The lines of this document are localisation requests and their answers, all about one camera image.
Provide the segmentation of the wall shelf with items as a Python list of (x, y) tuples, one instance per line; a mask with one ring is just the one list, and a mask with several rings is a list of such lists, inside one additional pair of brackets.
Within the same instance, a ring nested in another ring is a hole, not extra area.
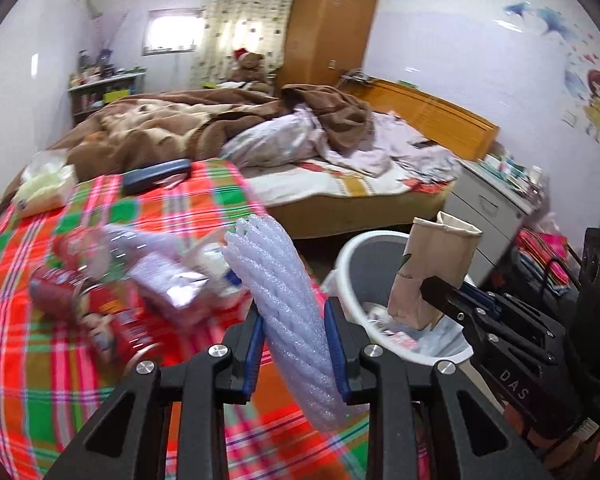
[(142, 66), (118, 67), (112, 51), (102, 49), (95, 61), (80, 52), (79, 67), (69, 77), (69, 101), (73, 125), (84, 122), (104, 106), (144, 91), (147, 74)]

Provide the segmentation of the red cartoon drink can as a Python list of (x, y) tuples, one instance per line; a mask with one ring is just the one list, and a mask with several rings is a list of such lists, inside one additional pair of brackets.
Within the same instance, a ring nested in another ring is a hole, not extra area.
[(106, 363), (128, 372), (142, 361), (161, 361), (162, 344), (149, 333), (134, 296), (124, 298), (105, 284), (91, 286), (76, 302), (76, 320)]

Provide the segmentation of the tissue pack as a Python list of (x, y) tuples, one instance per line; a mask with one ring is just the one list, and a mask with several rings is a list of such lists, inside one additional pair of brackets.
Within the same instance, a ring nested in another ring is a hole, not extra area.
[(76, 170), (68, 163), (68, 151), (40, 151), (24, 168), (12, 199), (18, 218), (28, 218), (64, 208), (78, 184)]

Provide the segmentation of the clear cola bottle red label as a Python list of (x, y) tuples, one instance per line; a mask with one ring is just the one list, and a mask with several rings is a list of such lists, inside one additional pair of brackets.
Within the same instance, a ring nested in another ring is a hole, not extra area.
[(91, 228), (79, 226), (53, 241), (53, 252), (64, 268), (96, 281), (122, 276), (151, 252), (178, 260), (184, 249), (185, 245), (174, 234), (115, 223)]

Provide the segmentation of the white foam net sleeve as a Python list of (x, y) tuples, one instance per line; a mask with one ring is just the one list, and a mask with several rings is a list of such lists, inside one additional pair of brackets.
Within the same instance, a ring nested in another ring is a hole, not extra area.
[(364, 410), (337, 390), (321, 307), (312, 278), (285, 229), (271, 216), (239, 219), (224, 235), (223, 255), (248, 288), (280, 376), (318, 431), (336, 431)]

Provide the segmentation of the patterned curtain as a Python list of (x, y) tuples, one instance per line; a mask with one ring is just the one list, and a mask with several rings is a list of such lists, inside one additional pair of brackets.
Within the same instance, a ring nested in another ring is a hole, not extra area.
[(263, 56), (265, 75), (284, 65), (287, 24), (294, 0), (202, 0), (204, 28), (196, 47), (190, 85), (200, 88), (230, 76), (234, 52)]

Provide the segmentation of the brown paper bag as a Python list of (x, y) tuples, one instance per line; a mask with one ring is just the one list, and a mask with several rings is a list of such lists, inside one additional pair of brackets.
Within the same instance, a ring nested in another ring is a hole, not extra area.
[(420, 285), (438, 276), (460, 287), (482, 232), (444, 211), (434, 221), (415, 218), (389, 296), (388, 312), (414, 330), (436, 326), (442, 313), (422, 299)]

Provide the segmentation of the brown teddy bear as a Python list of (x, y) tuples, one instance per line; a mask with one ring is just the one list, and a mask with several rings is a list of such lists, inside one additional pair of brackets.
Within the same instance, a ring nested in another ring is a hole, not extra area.
[(228, 81), (237, 82), (245, 90), (270, 93), (268, 77), (264, 70), (264, 56), (245, 48), (234, 51), (235, 67)]

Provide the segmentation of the window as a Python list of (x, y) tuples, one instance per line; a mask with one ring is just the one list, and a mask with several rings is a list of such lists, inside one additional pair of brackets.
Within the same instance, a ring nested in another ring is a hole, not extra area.
[(148, 13), (143, 55), (194, 52), (204, 34), (200, 9), (155, 10)]

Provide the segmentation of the dark red drink can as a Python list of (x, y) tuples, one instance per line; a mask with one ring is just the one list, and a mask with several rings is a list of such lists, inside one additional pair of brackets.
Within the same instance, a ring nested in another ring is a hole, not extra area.
[(29, 296), (38, 310), (76, 325), (76, 302), (86, 283), (78, 271), (38, 266), (30, 276)]

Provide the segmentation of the wooden wardrobe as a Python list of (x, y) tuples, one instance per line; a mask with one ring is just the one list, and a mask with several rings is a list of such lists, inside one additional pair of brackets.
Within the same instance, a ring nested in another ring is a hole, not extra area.
[(286, 84), (333, 86), (363, 64), (378, 0), (294, 0), (284, 64), (276, 88)]

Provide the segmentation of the purple white milk carton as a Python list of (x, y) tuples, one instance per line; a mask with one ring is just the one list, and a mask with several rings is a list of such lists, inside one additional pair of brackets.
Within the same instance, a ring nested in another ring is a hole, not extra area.
[(209, 279), (158, 252), (144, 255), (128, 271), (140, 293), (167, 321), (190, 330), (211, 309)]

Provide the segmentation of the wooden headboard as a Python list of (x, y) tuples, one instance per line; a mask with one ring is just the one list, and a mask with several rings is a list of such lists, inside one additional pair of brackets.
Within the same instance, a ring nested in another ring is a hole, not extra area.
[(461, 159), (482, 159), (500, 132), (486, 118), (405, 84), (385, 79), (369, 84), (347, 81), (343, 91), (366, 101), (375, 112), (393, 112)]

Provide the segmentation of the brown blanket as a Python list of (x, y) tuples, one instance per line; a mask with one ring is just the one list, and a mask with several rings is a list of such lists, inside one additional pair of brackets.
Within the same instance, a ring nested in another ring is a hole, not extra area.
[(65, 148), (83, 182), (160, 162), (218, 157), (253, 126), (309, 107), (336, 148), (370, 131), (372, 109), (331, 86), (287, 84), (278, 98), (244, 89), (202, 89), (127, 96), (85, 119), (52, 145)]

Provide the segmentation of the plaid red green bedcover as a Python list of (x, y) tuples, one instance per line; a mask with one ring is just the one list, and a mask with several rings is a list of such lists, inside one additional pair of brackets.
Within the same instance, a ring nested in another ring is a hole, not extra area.
[[(32, 272), (59, 271), (54, 241), (118, 224), (171, 233), (191, 243), (261, 204), (227, 162), (193, 164), (174, 188), (127, 196), (115, 176), (78, 185), (69, 203), (27, 220), (0, 221), (0, 462), (15, 479), (39, 479), (138, 359), (184, 362), (220, 342), (248, 309), (238, 302), (210, 313), (190, 332), (149, 311), (127, 282), (103, 284), (86, 299), (72, 278), (40, 304)], [(224, 410), (228, 472), (234, 479), (361, 479), (368, 419), (321, 432), (306, 420), (269, 353), (249, 403)]]

